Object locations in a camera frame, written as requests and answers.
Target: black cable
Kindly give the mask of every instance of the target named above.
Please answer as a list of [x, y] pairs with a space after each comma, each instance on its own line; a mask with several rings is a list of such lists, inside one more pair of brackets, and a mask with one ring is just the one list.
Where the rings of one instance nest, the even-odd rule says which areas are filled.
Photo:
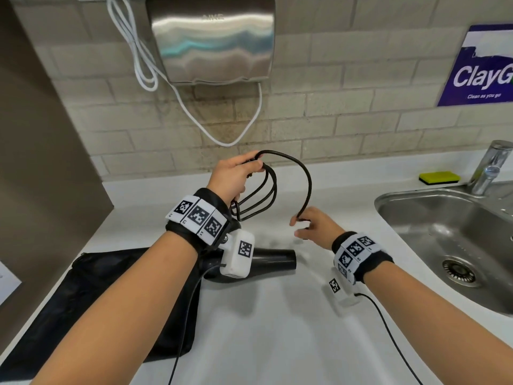
[[173, 371], [171, 372], [171, 377], [169, 378], [169, 382], [167, 385], [171, 385], [171, 381], [173, 381], [174, 371], [176, 370], [176, 364], [178, 363], [178, 358], [180, 357], [180, 354], [182, 354], [182, 348], [184, 346], [184, 340], [185, 340], [185, 330], [187, 328], [187, 317], [189, 316], [189, 308], [192, 303], [192, 298], [194, 297], [194, 293], [197, 289], [197, 286], [200, 284], [203, 277], [210, 272], [212, 269], [215, 269], [216, 267], [225, 267], [226, 265], [213, 265], [212, 267], [209, 267], [196, 281], [196, 285], [194, 286], [194, 289], [191, 293], [191, 298], [189, 299], [189, 304], [187, 304], [187, 310], [185, 311], [185, 320], [184, 320], [184, 329], [182, 331], [182, 340], [180, 341], [180, 347], [178, 348], [178, 354], [176, 354], [176, 360], [174, 361]]
[[[262, 151], [259, 151], [255, 155], [254, 159], [258, 159], [258, 158], [260, 158], [264, 154], [272, 154], [272, 155], [282, 156], [282, 157], [284, 157], [284, 158], [286, 158], [286, 159], [288, 159], [290, 161], [293, 161], [293, 162], [297, 163], [303, 169], [303, 171], [305, 172], [306, 178], [308, 180], [308, 193], [306, 195], [305, 203], [303, 204], [303, 206], [301, 207], [301, 209], [299, 210], [299, 212], [297, 214], [297, 216], [299, 217], [301, 215], [301, 213], [304, 212], [305, 208], [308, 206], [308, 202], [310, 201], [310, 196], [312, 194], [312, 179], [311, 179], [310, 173], [308, 172], [308, 169], [306, 168], [306, 166], [300, 160], [294, 158], [293, 156], [290, 156], [288, 154], [285, 154], [285, 153], [282, 153], [282, 152], [279, 152], [279, 151], [274, 151], [274, 150], [262, 150]], [[278, 185], [277, 185], [276, 173], [274, 172], [273, 168], [271, 168], [270, 166], [268, 166], [266, 164], [263, 165], [263, 169], [265, 170], [266, 174], [265, 174], [265, 179], [260, 184], [260, 186], [255, 191], [253, 191], [250, 195], [248, 195], [243, 200], [241, 200], [240, 202], [233, 201], [233, 203], [232, 203], [231, 212], [232, 212], [232, 215], [234, 215], [235, 218], [238, 221], [247, 220], [247, 219], [252, 218], [253, 216], [255, 216], [255, 215], [259, 214], [259, 213], [262, 213], [263, 211], [266, 211], [267, 209], [269, 209], [273, 205], [274, 201], [276, 200], [276, 196], [277, 196], [277, 193], [278, 193]], [[248, 207], [248, 208], [246, 208], [246, 209], [241, 211], [240, 210], [240, 205], [245, 203], [248, 199], [253, 197], [256, 193], [258, 193], [264, 187], [264, 185], [266, 184], [269, 176], [271, 176], [271, 178], [273, 180], [273, 186], [271, 187], [271, 191], [269, 193], [267, 193], [266, 196], [264, 198], [262, 198], [260, 201], [256, 202], [252, 206], [250, 206], [250, 207]], [[259, 209], [258, 211], [254, 212], [254, 213], [252, 213], [250, 215], [247, 215], [247, 216], [244, 216], [244, 217], [240, 217], [242, 214], [247, 213], [247, 212], [251, 211], [252, 209], [258, 207], [262, 203], [264, 203], [271, 196], [273, 196], [273, 198], [271, 199], [271, 201], [269, 202], [268, 205], [266, 205], [265, 207]]]
[[414, 375], [415, 379], [417, 380], [417, 382], [420, 384], [420, 385], [424, 385], [419, 377], [417, 377], [417, 375], [415, 374], [414, 370], [411, 368], [410, 364], [408, 363], [408, 361], [406, 360], [406, 358], [404, 357], [403, 353], [401, 352], [401, 349], [399, 349], [399, 346], [397, 345], [397, 343], [395, 343], [395, 339], [394, 337], [392, 336], [392, 333], [390, 332], [390, 329], [388, 328], [388, 325], [385, 321], [385, 318], [383, 317], [383, 314], [381, 313], [381, 310], [379, 309], [378, 305], [374, 302], [374, 300], [372, 298], [370, 298], [369, 296], [367, 295], [364, 295], [363, 293], [355, 293], [355, 296], [358, 297], [358, 296], [363, 296], [363, 297], [366, 297], [370, 300], [370, 302], [372, 304], [374, 304], [374, 307], [378, 310], [378, 313], [380, 314], [381, 316], [381, 320], [383, 321], [383, 324], [385, 324], [385, 328], [386, 328], [386, 331], [388, 332], [388, 336], [390, 337], [390, 339], [392, 339], [392, 343], [394, 343], [394, 346], [395, 348], [397, 349], [399, 355], [401, 356], [401, 358], [403, 359], [404, 363], [406, 363], [406, 366], [408, 367], [408, 369], [410, 369], [411, 373]]

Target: chrome faucet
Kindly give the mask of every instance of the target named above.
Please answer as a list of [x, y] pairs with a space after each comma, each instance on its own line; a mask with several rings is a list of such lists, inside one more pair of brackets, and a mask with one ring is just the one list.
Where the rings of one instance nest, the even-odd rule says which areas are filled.
[[488, 151], [484, 154], [471, 180], [467, 190], [473, 195], [483, 195], [492, 181], [501, 172], [501, 167], [513, 150], [513, 142], [492, 141]]

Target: sponge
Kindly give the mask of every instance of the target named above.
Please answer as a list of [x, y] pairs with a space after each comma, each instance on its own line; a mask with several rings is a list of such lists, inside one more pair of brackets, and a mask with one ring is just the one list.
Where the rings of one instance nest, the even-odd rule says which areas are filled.
[[455, 184], [461, 177], [451, 171], [437, 171], [435, 173], [422, 173], [419, 180], [426, 185]]

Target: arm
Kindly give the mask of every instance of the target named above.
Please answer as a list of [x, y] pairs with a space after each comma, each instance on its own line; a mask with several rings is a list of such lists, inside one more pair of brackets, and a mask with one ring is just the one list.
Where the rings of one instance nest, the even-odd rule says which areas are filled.
[[[256, 151], [220, 161], [208, 188], [228, 205], [261, 161]], [[157, 340], [189, 273], [195, 249], [166, 232], [74, 324], [32, 382], [127, 384]]]
[[[317, 208], [307, 208], [301, 218], [311, 221], [310, 228], [295, 235], [326, 249], [344, 233]], [[382, 262], [363, 280], [445, 385], [513, 383], [513, 349], [399, 266]]]

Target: beige brick wall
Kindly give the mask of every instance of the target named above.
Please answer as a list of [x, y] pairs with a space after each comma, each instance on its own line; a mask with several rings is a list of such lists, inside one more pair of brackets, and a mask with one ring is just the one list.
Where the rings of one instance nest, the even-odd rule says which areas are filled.
[[[309, 162], [513, 138], [513, 103], [435, 107], [468, 26], [510, 20], [513, 0], [277, 0], [262, 112], [231, 148], [206, 138], [164, 83], [156, 93], [138, 86], [104, 3], [12, 2], [106, 181], [205, 171], [251, 149]], [[140, 34], [151, 40], [144, 3], [133, 7]], [[180, 90], [191, 113], [225, 142], [258, 104], [255, 84]]]

